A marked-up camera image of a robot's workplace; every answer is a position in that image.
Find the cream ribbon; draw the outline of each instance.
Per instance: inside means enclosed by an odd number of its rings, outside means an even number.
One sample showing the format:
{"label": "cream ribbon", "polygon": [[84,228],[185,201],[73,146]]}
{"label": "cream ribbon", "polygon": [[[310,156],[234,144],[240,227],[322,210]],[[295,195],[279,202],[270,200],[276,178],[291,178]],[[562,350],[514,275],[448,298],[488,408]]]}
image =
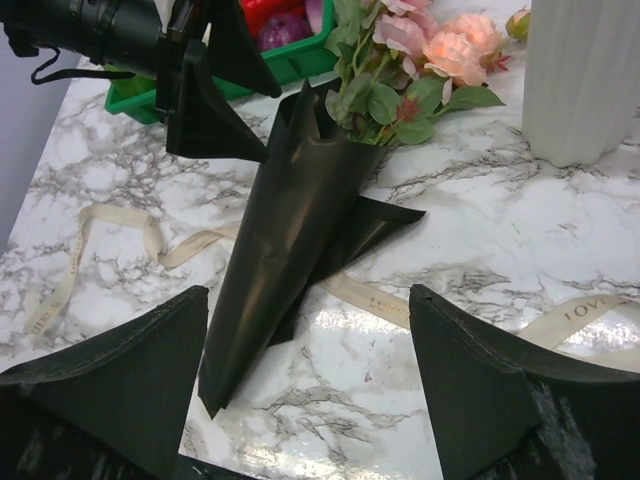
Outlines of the cream ribbon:
{"label": "cream ribbon", "polygon": [[[222,238],[235,239],[238,227],[203,230],[194,233],[177,247],[167,251],[166,240],[155,217],[142,210],[95,204],[83,208],[79,215],[80,228],[71,261],[62,280],[53,293],[40,303],[38,294],[29,292],[25,297],[26,333],[42,335],[52,320],[71,299],[78,267],[82,261],[93,220],[102,220],[142,230],[144,247],[153,260],[165,268],[182,265],[212,243]],[[409,303],[373,285],[337,273],[318,284],[327,293],[355,307],[372,313],[403,329],[409,329]],[[604,313],[634,300],[610,295],[592,295],[569,300],[551,312],[538,317],[519,334],[525,340],[554,350],[564,340],[600,318]],[[612,368],[640,373],[640,348],[620,350],[581,360]]]}

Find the peach rose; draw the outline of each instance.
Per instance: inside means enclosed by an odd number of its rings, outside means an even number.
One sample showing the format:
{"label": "peach rose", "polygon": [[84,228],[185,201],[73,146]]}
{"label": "peach rose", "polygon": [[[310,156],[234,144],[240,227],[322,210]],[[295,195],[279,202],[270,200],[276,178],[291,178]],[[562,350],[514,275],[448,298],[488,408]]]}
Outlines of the peach rose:
{"label": "peach rose", "polygon": [[425,69],[453,78],[458,86],[480,86],[487,81],[487,72],[480,66],[482,51],[462,33],[440,31],[423,52],[428,60]]}
{"label": "peach rose", "polygon": [[431,0],[382,0],[390,12],[404,15],[407,12],[423,12],[431,5]]}
{"label": "peach rose", "polygon": [[435,17],[427,11],[409,12],[407,18],[418,24],[427,41],[431,40],[438,32],[438,22]]}
{"label": "peach rose", "polygon": [[422,56],[424,46],[427,44],[424,33],[416,22],[390,15],[383,15],[376,22],[373,41],[404,52],[411,58]]}
{"label": "peach rose", "polygon": [[485,15],[462,13],[443,25],[442,30],[449,33],[463,33],[475,45],[483,57],[496,53],[503,43],[502,34],[496,30],[496,24]]}

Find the ribbed white vase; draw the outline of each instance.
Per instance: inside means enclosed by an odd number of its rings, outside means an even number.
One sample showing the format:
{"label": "ribbed white vase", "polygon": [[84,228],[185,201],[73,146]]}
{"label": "ribbed white vase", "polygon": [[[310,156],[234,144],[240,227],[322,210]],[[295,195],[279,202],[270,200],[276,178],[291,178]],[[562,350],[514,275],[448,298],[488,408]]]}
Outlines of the ribbed white vase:
{"label": "ribbed white vase", "polygon": [[522,130],[558,167],[593,164],[640,104],[640,0],[533,0]]}

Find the green plastic crate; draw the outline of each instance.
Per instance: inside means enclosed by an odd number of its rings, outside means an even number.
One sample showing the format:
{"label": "green plastic crate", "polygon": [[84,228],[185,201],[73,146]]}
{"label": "green plastic crate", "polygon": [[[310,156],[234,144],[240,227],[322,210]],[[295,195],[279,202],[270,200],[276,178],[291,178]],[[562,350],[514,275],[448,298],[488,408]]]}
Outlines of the green plastic crate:
{"label": "green plastic crate", "polygon": [[[305,38],[291,45],[276,48],[262,54],[265,62],[267,62],[267,65],[269,65],[269,68],[271,68],[271,71],[276,77],[278,84],[287,85],[333,69],[337,58],[324,47],[329,34],[335,26],[333,1],[325,0],[324,4],[322,32],[313,37]],[[233,100],[253,93],[250,90],[219,78],[216,78],[215,82],[227,100]],[[139,123],[150,125],[158,121],[155,104],[155,90],[150,90],[133,97],[123,98],[112,85],[107,95],[105,109],[111,114],[124,113]]]}

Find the white marble surface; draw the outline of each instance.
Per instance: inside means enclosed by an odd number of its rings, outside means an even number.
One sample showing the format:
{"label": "white marble surface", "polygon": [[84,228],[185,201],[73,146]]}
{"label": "white marble surface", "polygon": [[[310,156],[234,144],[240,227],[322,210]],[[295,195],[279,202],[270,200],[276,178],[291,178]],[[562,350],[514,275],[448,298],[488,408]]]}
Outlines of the white marble surface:
{"label": "white marble surface", "polygon": [[[520,7],[456,0],[434,8],[448,18],[482,6],[500,24]],[[452,115],[433,142],[398,151],[380,171],[367,195],[429,217],[348,273],[403,297],[425,283],[516,332],[570,298],[638,296],[640,116],[593,167],[536,160],[519,131],[524,50],[513,53],[511,71],[490,77],[506,107]],[[146,258],[138,231],[96,222],[68,309],[46,338],[22,333],[24,294],[45,294],[61,277],[82,207],[146,209],[171,245],[241,218],[254,164],[167,155],[162,127],[104,111],[107,86],[72,85],[0,259],[0,370],[126,322],[192,284],[211,287],[216,300],[230,242],[164,270]],[[253,98],[238,108],[266,138],[275,106]],[[640,330],[623,323],[619,343],[640,342]],[[596,330],[573,341],[597,343]],[[194,397],[182,451],[265,479],[441,478],[408,332],[317,288],[295,340],[269,349],[228,410],[211,421]]]}

